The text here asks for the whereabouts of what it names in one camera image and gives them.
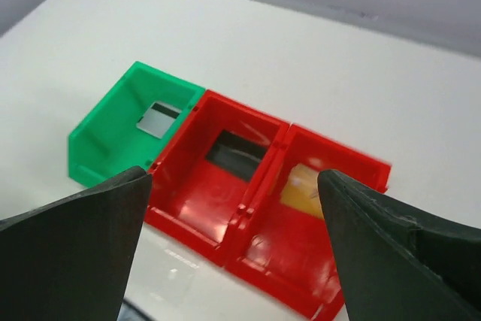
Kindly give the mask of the dark credit card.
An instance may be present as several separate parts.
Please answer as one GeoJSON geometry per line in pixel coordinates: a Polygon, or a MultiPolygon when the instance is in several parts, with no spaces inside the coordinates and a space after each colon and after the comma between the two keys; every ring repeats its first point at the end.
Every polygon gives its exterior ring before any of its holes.
{"type": "Polygon", "coordinates": [[[141,116],[136,126],[153,137],[163,138],[180,113],[179,108],[162,101],[155,101],[141,116]]]}

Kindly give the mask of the red plastic bin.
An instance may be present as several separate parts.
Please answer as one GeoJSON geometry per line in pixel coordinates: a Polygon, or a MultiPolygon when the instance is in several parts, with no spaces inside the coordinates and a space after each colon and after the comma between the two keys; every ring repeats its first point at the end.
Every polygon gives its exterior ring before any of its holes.
{"type": "Polygon", "coordinates": [[[381,193],[391,171],[389,163],[290,126],[240,220],[226,268],[310,320],[332,320],[344,300],[325,221],[280,202],[297,164],[341,171],[381,193]]]}
{"type": "Polygon", "coordinates": [[[206,91],[150,167],[147,224],[224,265],[239,222],[288,129],[284,120],[206,91]],[[206,160],[222,130],[268,149],[250,182],[206,160]]]}

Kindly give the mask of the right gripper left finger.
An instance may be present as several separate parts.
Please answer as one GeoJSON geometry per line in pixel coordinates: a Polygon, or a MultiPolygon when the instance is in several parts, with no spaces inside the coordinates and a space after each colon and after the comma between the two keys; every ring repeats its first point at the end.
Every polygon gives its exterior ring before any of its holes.
{"type": "Polygon", "coordinates": [[[115,320],[152,187],[139,166],[1,221],[3,320],[115,320]]]}

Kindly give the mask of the green plastic bin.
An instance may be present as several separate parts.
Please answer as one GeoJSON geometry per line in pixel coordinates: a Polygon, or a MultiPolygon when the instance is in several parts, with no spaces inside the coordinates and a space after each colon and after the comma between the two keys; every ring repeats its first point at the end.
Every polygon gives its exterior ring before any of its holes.
{"type": "Polygon", "coordinates": [[[136,165],[148,169],[204,92],[202,86],[135,62],[68,136],[68,176],[91,187],[136,165]],[[163,138],[136,126],[155,101],[181,109],[163,138]]]}

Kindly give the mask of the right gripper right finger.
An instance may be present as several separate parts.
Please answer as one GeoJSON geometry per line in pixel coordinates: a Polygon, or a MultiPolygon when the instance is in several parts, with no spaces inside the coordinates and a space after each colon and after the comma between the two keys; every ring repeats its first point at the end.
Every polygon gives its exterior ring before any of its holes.
{"type": "Polygon", "coordinates": [[[320,202],[351,320],[478,320],[480,231],[336,171],[320,202]]]}

